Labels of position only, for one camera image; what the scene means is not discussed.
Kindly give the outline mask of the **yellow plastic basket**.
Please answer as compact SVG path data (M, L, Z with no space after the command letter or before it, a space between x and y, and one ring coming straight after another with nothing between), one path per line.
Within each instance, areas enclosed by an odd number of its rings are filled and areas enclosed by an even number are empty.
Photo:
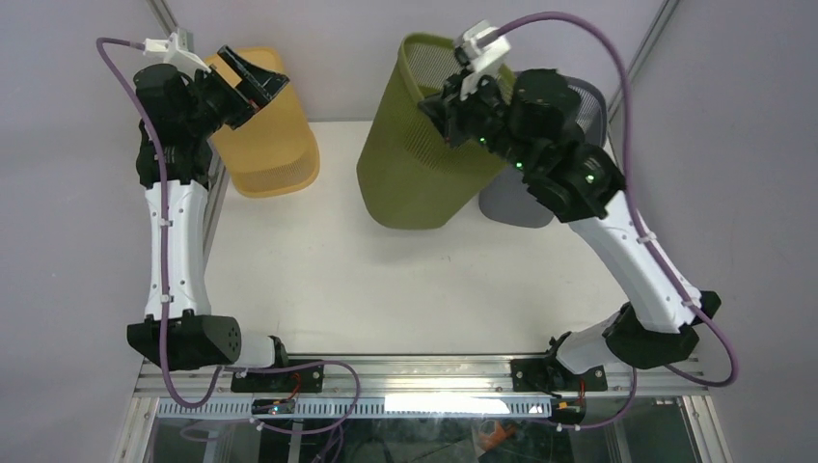
M210 142L235 190L248 198L302 190L319 174L318 144L293 82L248 122L221 128Z

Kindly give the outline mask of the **grey plastic basket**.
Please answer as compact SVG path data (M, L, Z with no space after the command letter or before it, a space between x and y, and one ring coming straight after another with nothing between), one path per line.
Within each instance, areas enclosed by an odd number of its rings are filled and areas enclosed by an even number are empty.
M576 122L586 140L598 147L608 142L608 108L602 93L591 83L566 76L568 86L581 97ZM504 169L477 195L480 212L488 219L514 227L540 229L549 225L554 214L531 196L522 182L522 174Z

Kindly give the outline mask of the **green plastic basket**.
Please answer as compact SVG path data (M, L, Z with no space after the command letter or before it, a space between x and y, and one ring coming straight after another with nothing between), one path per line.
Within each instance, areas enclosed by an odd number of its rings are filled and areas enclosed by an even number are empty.
M459 70L450 38L411 33L400 43L356 165L365 208L397 230L443 227L505 163L478 143L449 147L418 107Z

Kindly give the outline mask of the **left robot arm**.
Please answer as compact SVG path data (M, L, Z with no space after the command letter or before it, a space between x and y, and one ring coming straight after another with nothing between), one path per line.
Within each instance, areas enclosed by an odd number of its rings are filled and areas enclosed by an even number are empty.
M290 378L289 364L277 356L280 341L245 332L235 318L211 311L204 220L209 138L247 123L289 79L227 46L217 55L237 75L236 84L175 38L145 40L142 50L157 60L134 75L130 90L141 116L136 169L150 214L151 277L145 318L127 326L126 340L169 371L253 368L259 385L278 392Z

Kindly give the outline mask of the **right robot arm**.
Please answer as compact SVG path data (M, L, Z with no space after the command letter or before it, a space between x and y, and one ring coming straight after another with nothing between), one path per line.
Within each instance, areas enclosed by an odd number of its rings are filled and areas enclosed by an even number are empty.
M687 283L632 210L625 176L579 124L582 95L553 69L520 73L509 95L488 76L465 94L467 77L451 76L420 101L421 112L449 146L474 141L518 171L527 192L581 237L627 297L607 319L551 341L546 382L567 391L605 364L650 369L687 360L699 342L696 326L719 309L720 297Z

